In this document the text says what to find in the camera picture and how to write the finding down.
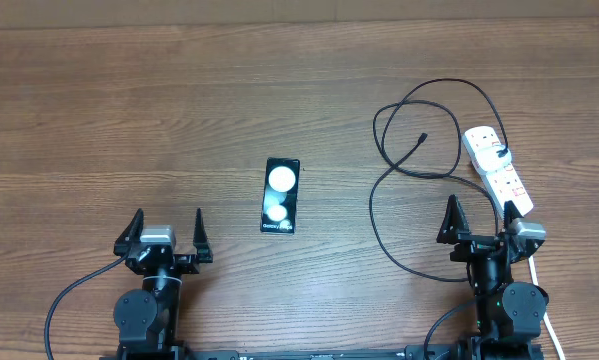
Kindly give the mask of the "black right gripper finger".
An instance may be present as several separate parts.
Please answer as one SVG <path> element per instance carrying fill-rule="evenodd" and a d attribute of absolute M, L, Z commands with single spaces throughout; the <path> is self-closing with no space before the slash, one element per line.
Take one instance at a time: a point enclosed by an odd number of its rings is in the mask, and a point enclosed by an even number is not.
<path fill-rule="evenodd" d="M 506 201 L 504 203 L 503 229 L 505 232 L 511 232 L 514 227 L 514 221 L 522 218 L 523 215 L 519 212 L 518 208 L 512 200 Z"/>
<path fill-rule="evenodd" d="M 459 199 L 456 195 L 450 195 L 436 241 L 441 244 L 455 245 L 465 241 L 469 235 L 469 223 Z"/>

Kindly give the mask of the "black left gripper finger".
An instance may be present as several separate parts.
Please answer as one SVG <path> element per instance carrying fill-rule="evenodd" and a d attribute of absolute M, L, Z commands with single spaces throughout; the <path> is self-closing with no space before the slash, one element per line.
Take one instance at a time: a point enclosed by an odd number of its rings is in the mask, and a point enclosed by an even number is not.
<path fill-rule="evenodd" d="M 125 256 L 131 247 L 139 242 L 140 235 L 144 227 L 144 212 L 139 208 L 129 225 L 121 233 L 114 243 L 113 254 L 116 256 Z"/>
<path fill-rule="evenodd" d="M 196 259 L 198 263 L 213 262 L 213 252 L 208 241 L 208 236 L 203 221 L 203 213 L 200 208 L 196 210 L 195 215 L 193 246 L 196 249 Z"/>

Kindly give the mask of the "black Galaxy flip phone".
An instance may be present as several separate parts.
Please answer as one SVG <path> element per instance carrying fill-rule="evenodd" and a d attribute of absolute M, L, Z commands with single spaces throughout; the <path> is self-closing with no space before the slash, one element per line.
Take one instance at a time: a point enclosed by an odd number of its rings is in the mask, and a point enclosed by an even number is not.
<path fill-rule="evenodd" d="M 267 159 L 260 220 L 261 232 L 295 233 L 299 174 L 298 159 Z"/>

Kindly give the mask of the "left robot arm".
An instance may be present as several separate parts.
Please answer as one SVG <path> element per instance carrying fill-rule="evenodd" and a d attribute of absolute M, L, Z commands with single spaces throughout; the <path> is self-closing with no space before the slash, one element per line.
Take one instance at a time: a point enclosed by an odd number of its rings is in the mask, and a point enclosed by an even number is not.
<path fill-rule="evenodd" d="M 119 330 L 117 359 L 192 359 L 192 350 L 177 338 L 182 277 L 197 274 L 213 261 L 201 210 L 195 214 L 189 254 L 175 252 L 176 236 L 169 225 L 147 226 L 137 210 L 114 243 L 113 253 L 142 277 L 139 289 L 118 299 L 113 317 Z"/>

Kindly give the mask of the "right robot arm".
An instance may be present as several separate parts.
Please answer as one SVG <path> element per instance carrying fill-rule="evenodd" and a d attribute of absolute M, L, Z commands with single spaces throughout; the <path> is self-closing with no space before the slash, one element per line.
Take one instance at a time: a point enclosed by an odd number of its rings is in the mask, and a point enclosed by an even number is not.
<path fill-rule="evenodd" d="M 450 260 L 464 263 L 474 299 L 444 314 L 445 321 L 473 306 L 478 331 L 456 343 L 430 345 L 432 327 L 423 345 L 426 359 L 541 359 L 541 347 L 532 340 L 541 334 L 549 295 L 538 285 L 516 282 L 512 265 L 526 261 L 544 244 L 543 225 L 526 221 L 516 205 L 504 205 L 504 227 L 495 236 L 474 235 L 455 195 L 448 198 L 437 241 L 454 247 Z"/>

